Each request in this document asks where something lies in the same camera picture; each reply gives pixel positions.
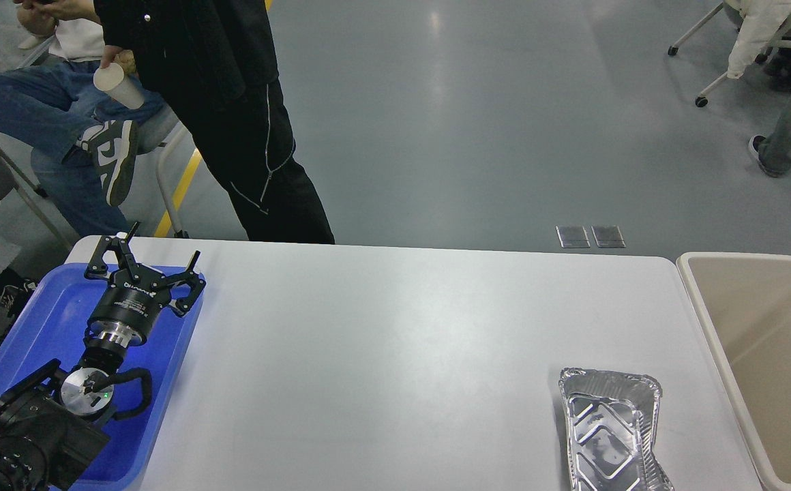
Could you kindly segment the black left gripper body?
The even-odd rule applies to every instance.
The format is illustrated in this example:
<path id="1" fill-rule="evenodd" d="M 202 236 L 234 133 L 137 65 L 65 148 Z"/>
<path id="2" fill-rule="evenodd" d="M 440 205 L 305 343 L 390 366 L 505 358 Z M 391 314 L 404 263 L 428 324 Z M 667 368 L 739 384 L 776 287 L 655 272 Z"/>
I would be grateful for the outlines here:
<path id="1" fill-rule="evenodd" d="M 178 317 L 186 315 L 186 294 L 173 296 L 173 289 L 186 289 L 186 271 L 168 276 L 151 267 L 120 267 L 114 271 L 88 267 L 86 277 L 108 282 L 88 318 L 88 340 L 137 347 L 147 342 L 165 308 Z"/>

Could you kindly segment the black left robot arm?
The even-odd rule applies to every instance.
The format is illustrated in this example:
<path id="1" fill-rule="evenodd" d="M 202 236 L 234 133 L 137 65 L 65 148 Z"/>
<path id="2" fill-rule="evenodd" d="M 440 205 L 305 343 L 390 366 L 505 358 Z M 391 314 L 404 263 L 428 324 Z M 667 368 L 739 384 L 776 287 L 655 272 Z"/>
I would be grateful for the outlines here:
<path id="1" fill-rule="evenodd" d="M 123 490 L 146 465 L 203 302 L 200 252 L 144 265 L 100 237 L 0 347 L 0 490 Z"/>

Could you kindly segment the standing person's hand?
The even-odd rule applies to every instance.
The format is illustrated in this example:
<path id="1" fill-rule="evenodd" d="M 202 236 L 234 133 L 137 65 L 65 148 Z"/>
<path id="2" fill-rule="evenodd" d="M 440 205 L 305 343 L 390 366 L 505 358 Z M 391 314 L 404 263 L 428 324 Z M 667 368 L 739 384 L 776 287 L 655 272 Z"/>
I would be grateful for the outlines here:
<path id="1" fill-rule="evenodd" d="M 108 68 L 124 50 L 125 49 L 120 46 L 110 46 L 110 44 L 106 44 L 102 52 L 102 58 L 100 59 L 100 68 Z"/>

